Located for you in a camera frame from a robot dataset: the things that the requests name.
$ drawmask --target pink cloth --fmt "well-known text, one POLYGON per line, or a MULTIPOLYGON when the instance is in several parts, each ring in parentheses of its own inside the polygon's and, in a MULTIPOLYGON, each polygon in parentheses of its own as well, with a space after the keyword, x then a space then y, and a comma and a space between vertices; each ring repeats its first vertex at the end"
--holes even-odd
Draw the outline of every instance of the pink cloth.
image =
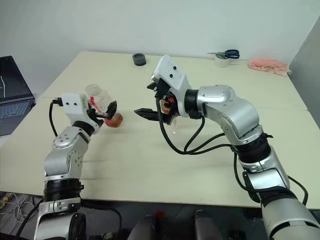
POLYGON ((251 59, 249 61, 249 68, 281 76, 287 76, 287 73, 291 73, 287 63, 280 62, 272 58, 251 59))

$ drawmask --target table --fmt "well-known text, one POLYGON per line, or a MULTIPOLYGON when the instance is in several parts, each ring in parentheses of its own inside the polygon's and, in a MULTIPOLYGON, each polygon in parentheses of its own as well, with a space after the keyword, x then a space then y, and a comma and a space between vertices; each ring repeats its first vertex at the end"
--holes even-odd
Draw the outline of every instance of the table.
MULTIPOLYGON (((81 196, 87 199, 145 201, 256 207, 235 181, 233 154, 220 148, 202 155, 179 155, 165 142, 157 122, 147 121, 133 110, 155 109, 154 93, 146 89, 160 56, 146 56, 146 66, 135 66, 131 54, 81 52, 45 91, 38 104, 0 150, 0 190, 40 195, 44 189, 44 160, 54 138, 48 120, 53 97, 64 92, 84 93, 96 83, 118 102, 123 122, 119 128, 103 126, 91 137, 83 159, 81 196)), ((200 86, 226 84, 239 97, 252 102, 284 169, 309 191, 307 206, 319 209, 318 176, 320 131, 288 77, 249 69, 246 61, 217 68, 210 59, 175 57, 189 83, 200 86)), ((55 107, 58 132, 69 120, 55 107)), ((178 131, 169 136, 179 147, 200 125, 199 120, 178 118, 178 131)), ((215 134, 219 126, 207 120, 194 141, 197 146, 215 134)), ((222 137, 214 144, 227 143, 222 137)), ((299 199, 303 193, 294 183, 299 199)))

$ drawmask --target scissors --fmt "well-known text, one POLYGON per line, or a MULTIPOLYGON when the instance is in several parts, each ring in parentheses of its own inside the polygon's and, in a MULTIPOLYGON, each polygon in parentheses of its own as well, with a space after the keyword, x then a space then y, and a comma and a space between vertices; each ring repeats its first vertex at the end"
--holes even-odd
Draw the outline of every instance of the scissors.
POLYGON ((207 54, 223 55, 226 56, 228 59, 238 59, 240 57, 239 50, 237 49, 229 49, 220 52, 207 52, 207 54))

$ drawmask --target laptop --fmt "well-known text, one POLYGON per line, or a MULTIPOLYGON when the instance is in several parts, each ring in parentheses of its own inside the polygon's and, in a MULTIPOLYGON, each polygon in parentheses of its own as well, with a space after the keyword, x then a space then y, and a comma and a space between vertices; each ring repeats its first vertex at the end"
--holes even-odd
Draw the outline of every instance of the laptop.
POLYGON ((11 134, 34 103, 35 98, 13 57, 0 57, 0 136, 11 134))

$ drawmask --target laptop screen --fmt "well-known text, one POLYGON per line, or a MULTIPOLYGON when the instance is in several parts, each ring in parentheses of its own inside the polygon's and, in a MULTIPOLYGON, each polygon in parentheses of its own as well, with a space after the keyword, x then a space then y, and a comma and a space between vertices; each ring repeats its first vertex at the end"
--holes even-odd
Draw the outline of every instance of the laptop screen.
POLYGON ((33 97, 12 56, 0 57, 0 101, 33 97))

